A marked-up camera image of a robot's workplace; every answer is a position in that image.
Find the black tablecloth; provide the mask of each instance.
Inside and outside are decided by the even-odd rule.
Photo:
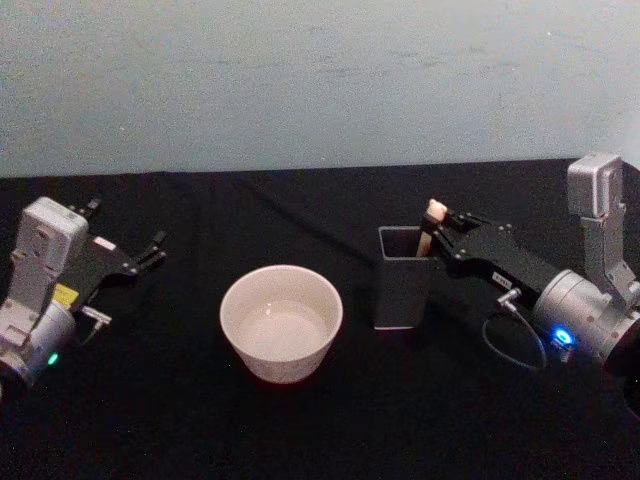
[[[5,408],[0,478],[636,478],[621,380],[553,353],[539,374],[498,359],[480,336],[493,287],[438,280],[418,329],[372,328],[377,227],[417,224],[432,196],[582,273],[568,163],[0,180],[3,295],[20,211],[41,195],[102,198],[91,232],[125,251],[170,234],[162,268],[96,299],[109,329]],[[627,171],[636,271],[639,185]],[[319,370],[286,387],[251,376],[218,323],[230,284],[277,263],[327,277],[345,311]]]

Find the cable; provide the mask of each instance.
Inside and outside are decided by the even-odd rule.
[[[91,330],[91,333],[89,335],[87,335],[86,338],[78,344],[78,346],[84,347],[87,343],[89,343],[91,341],[91,339],[93,339],[93,337],[96,336],[96,334],[99,331],[100,331],[99,328],[94,328],[93,330]]]
[[[308,212],[300,210],[295,205],[293,207],[284,205],[277,196],[274,197],[271,192],[261,189],[259,185],[253,183],[250,179],[241,179],[239,183],[286,220],[295,223],[298,227],[314,234],[318,238],[330,242],[370,267],[375,266],[377,257],[372,257],[359,245],[354,245],[351,238],[340,238],[336,234],[336,229],[333,225],[326,224],[321,218],[312,217]]]
[[[484,340],[484,343],[486,343],[487,347],[489,347],[494,353],[496,353],[497,355],[499,355],[504,360],[506,360],[506,361],[508,361],[510,363],[518,365],[519,367],[522,367],[522,368],[526,368],[527,370],[531,370],[533,372],[538,372],[540,370],[544,370],[546,368],[546,366],[547,366],[547,352],[544,349],[544,345],[542,344],[542,340],[540,339],[540,335],[538,335],[536,333],[536,331],[533,329],[531,324],[527,321],[526,318],[524,318],[520,314],[520,312],[518,312],[517,310],[509,310],[509,311],[516,319],[520,320],[520,322],[529,331],[531,336],[535,339],[536,345],[538,346],[538,349],[540,350],[541,365],[540,366],[531,365],[529,363],[525,363],[525,362],[523,362],[521,360],[518,360],[517,358],[512,357],[511,355],[507,355],[502,350],[497,348],[493,343],[491,343],[491,340],[489,340],[489,336],[487,335],[487,326],[491,322],[491,318],[488,318],[487,320],[485,320],[484,324],[482,325],[482,339]]]

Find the gray wall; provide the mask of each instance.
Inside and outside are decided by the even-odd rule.
[[[2,176],[640,154],[635,0],[0,9]]]

